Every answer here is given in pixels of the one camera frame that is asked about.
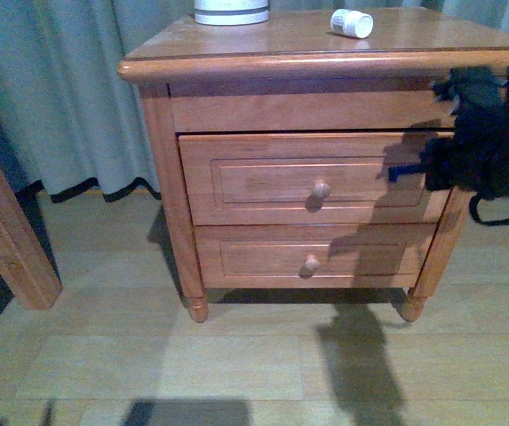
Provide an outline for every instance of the pill bottle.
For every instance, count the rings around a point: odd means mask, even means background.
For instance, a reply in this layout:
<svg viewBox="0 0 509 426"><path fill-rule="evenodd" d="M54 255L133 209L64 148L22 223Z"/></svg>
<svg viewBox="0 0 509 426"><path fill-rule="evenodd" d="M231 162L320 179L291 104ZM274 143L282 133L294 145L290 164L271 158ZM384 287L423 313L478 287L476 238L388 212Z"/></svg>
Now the pill bottle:
<svg viewBox="0 0 509 426"><path fill-rule="evenodd" d="M365 38L372 31L372 16L359 11L338 9L331 16L331 30L343 36Z"/></svg>

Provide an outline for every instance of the wooden furniture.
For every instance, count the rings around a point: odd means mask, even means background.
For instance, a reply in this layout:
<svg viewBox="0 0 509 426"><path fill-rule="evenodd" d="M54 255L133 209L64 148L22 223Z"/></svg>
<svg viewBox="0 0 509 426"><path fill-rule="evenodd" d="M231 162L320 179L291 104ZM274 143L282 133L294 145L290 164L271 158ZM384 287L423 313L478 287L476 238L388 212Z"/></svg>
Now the wooden furniture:
<svg viewBox="0 0 509 426"><path fill-rule="evenodd" d="M408 288L418 318L470 194L387 182L453 131L430 82L509 64L509 35L423 8L371 9L365 40L332 11L208 27L186 17L119 65L139 85L188 308L208 288Z"/></svg>
<svg viewBox="0 0 509 426"><path fill-rule="evenodd" d="M0 169L0 273L30 309L47 309L61 284Z"/></svg>

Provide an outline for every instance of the white container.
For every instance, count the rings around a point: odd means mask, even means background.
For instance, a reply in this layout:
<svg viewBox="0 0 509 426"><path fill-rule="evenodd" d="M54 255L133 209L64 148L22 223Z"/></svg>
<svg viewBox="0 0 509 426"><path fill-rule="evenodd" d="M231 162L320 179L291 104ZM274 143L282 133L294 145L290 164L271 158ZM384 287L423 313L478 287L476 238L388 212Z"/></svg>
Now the white container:
<svg viewBox="0 0 509 426"><path fill-rule="evenodd" d="M331 16L331 30L336 34L354 38L368 37L372 31L372 16L359 11L338 9Z"/></svg>
<svg viewBox="0 0 509 426"><path fill-rule="evenodd" d="M268 0L195 0L195 20L206 25L256 24L268 19Z"/></svg>

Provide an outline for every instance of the drawer knob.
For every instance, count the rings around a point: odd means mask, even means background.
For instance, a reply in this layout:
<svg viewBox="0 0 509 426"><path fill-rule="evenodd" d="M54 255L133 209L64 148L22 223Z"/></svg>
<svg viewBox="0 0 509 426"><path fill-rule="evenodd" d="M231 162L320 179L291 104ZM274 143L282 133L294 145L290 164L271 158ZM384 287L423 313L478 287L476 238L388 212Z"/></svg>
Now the drawer knob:
<svg viewBox="0 0 509 426"><path fill-rule="evenodd" d="M327 185L323 180L318 180L315 182L314 189L311 190L311 194L314 198L319 200L323 200L329 197L331 193L331 187Z"/></svg>
<svg viewBox="0 0 509 426"><path fill-rule="evenodd" d="M319 259L314 255L309 255L306 257L306 262L304 263L304 269L313 274L322 264L319 262Z"/></svg>

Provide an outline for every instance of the floor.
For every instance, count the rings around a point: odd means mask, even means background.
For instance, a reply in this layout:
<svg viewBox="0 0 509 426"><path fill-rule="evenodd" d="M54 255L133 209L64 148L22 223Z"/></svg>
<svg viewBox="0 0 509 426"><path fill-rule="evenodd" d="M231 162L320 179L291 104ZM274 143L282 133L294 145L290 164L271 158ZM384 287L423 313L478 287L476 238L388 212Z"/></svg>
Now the floor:
<svg viewBox="0 0 509 426"><path fill-rule="evenodd" d="M509 228L467 223L413 325L382 290L219 291L199 325L161 202L39 201L65 289L0 316L0 425L509 425Z"/></svg>

